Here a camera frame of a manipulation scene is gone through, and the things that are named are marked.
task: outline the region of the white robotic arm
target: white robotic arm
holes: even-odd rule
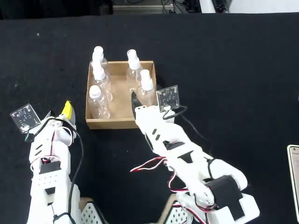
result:
[[[76,133],[75,114],[69,102],[58,117],[47,117],[41,124],[30,129],[27,137],[31,143],[29,161],[33,172],[31,185],[31,204],[28,224],[71,224],[81,223],[78,208],[80,191],[73,185],[71,211],[69,212],[69,195],[71,181],[71,155],[68,147],[73,143]]]
[[[153,152],[174,173],[171,181],[177,176],[186,185],[184,189],[172,190],[169,184],[177,192],[178,205],[201,223],[244,224],[259,216],[254,198],[241,193],[247,187],[245,175],[204,153],[182,127],[173,123],[174,118],[165,120],[163,116],[165,112],[160,112],[158,106],[135,108],[136,124]]]

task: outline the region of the black table surface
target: black table surface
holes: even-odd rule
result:
[[[185,116],[240,169],[261,215],[251,223],[295,223],[286,147],[299,144],[299,14],[197,14],[0,21],[0,217],[26,223],[30,145],[9,114],[31,103],[40,117],[71,100],[85,159],[77,184],[109,223],[156,222],[170,195],[165,167],[129,170],[155,155],[141,132],[91,131],[85,123],[87,66],[94,46],[110,61],[137,49],[158,83],[179,85]],[[209,146],[181,118],[190,139]],[[71,170],[80,158],[71,147]]]

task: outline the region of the empty water bottle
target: empty water bottle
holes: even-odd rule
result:
[[[106,98],[110,103],[113,99],[110,80],[100,63],[95,63],[93,67],[93,77],[93,85],[100,87],[101,91],[106,95]]]
[[[141,81],[141,75],[140,72],[143,69],[139,58],[137,57],[137,53],[135,50],[131,49],[127,52],[128,55],[128,63],[129,68],[127,70],[127,85],[130,93],[132,91],[136,91],[138,88],[140,81]]]
[[[94,119],[110,118],[108,101],[97,85],[89,89],[88,106]]]
[[[147,69],[141,71],[141,85],[137,88],[136,96],[142,105],[152,106],[157,103],[156,89]]]

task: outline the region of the white bottle cap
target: white bottle cap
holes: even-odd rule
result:
[[[103,54],[104,53],[104,49],[101,46],[96,46],[93,49],[94,52],[99,53],[99,54]]]
[[[97,61],[99,60],[100,62],[102,62],[104,59],[104,50],[102,47],[100,46],[96,46],[93,49],[93,61]]]
[[[128,55],[128,63],[129,67],[132,70],[137,70],[140,68],[140,61],[139,58],[137,57],[137,53],[134,49],[128,50],[127,52]]]
[[[102,80],[105,78],[106,74],[105,74],[105,70],[103,69],[103,67],[100,65],[98,65],[96,63],[96,66],[93,66],[93,76],[95,80]]]
[[[91,99],[97,99],[101,96],[101,89],[97,85],[92,85],[89,89]]]
[[[141,87],[144,91],[150,91],[154,88],[153,80],[150,77],[150,71],[143,69],[140,72],[141,75]]]

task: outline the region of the white object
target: white object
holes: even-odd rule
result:
[[[88,106],[94,119],[110,118],[107,98],[97,85],[93,85],[89,89]]]
[[[299,12],[298,0],[232,0],[230,13]]]
[[[129,63],[130,69],[132,69],[132,70],[139,69],[141,65],[140,65],[140,61],[137,56],[136,50],[134,50],[134,49],[128,50],[127,56],[128,56],[128,63]]]
[[[104,57],[104,49],[101,46],[96,46],[93,49],[93,60],[91,62],[92,67],[94,67],[96,63],[100,63],[105,70],[108,67],[108,61]]]
[[[136,90],[137,99],[145,106],[152,106],[157,103],[156,90],[150,72],[146,69],[141,71],[141,85]]]
[[[141,87],[144,91],[150,91],[154,88],[153,80],[150,77],[150,71],[143,69],[140,72],[141,75]]]
[[[61,114],[58,119],[65,120],[71,124],[65,115]],[[42,120],[42,123],[31,129],[29,132],[35,134],[48,118]],[[68,199],[71,188],[69,174],[71,172],[71,157],[67,145],[70,143],[70,135],[68,131],[62,128],[60,121],[50,120],[46,127],[35,137],[31,143],[29,161],[33,167],[33,178],[31,184],[31,204],[27,224],[52,224],[53,212],[60,215],[68,210]],[[51,162],[60,161],[60,170],[52,171],[44,174],[39,174],[42,166],[41,157],[50,158],[50,149],[52,145]],[[45,189],[55,187],[55,193],[48,195]],[[80,210],[78,203],[80,200],[80,191],[77,185],[74,185],[72,201],[71,201],[71,216],[76,223],[80,223]],[[71,224],[68,216],[63,216],[58,219],[55,224]]]
[[[199,0],[202,13],[215,13],[212,0]]]
[[[103,224],[93,203],[87,203],[81,212],[81,224]]]
[[[129,92],[136,91],[138,86],[140,85],[141,81],[141,75],[140,72],[143,69],[139,58],[137,56],[137,53],[134,49],[131,49],[127,52],[128,56],[128,63],[129,63],[129,68],[127,70],[127,85]]]
[[[298,210],[299,196],[297,195],[297,192],[299,191],[299,146],[288,145],[287,152],[288,152],[289,167],[291,173],[291,182],[292,182],[296,217],[297,217],[297,222],[299,222],[299,210]]]
[[[97,66],[94,66],[93,77],[93,84],[97,85],[101,89],[101,91],[106,95],[108,102],[110,103],[113,99],[110,80],[100,63],[97,64]]]
[[[197,217],[205,220],[205,212],[200,210],[197,205],[206,208],[215,204],[214,195],[205,185],[206,183],[204,181],[204,179],[211,177],[208,169],[208,161],[213,159],[213,157],[204,153],[200,146],[191,142],[182,127],[163,120],[164,112],[160,113],[157,106],[137,107],[135,108],[135,112],[136,124],[139,126],[141,132],[146,135],[146,139],[149,141],[153,152],[165,157],[164,159],[168,169],[175,172],[176,176],[186,185],[186,189],[184,189],[185,192],[177,193],[178,202],[184,208],[192,210]],[[182,142],[183,144],[168,150],[164,144],[165,142]],[[180,158],[180,156],[185,154],[190,154],[191,163],[187,163]],[[232,176],[240,191],[247,187],[245,175],[240,170],[222,160],[213,160],[210,164],[210,172],[213,178],[224,175]],[[246,194],[242,195],[243,198],[240,199],[239,202],[245,216],[234,220],[230,209],[224,207],[208,212],[209,223],[244,224],[258,217],[259,209],[254,198]]]
[[[172,208],[165,224],[183,224],[187,221],[188,214],[183,208]]]

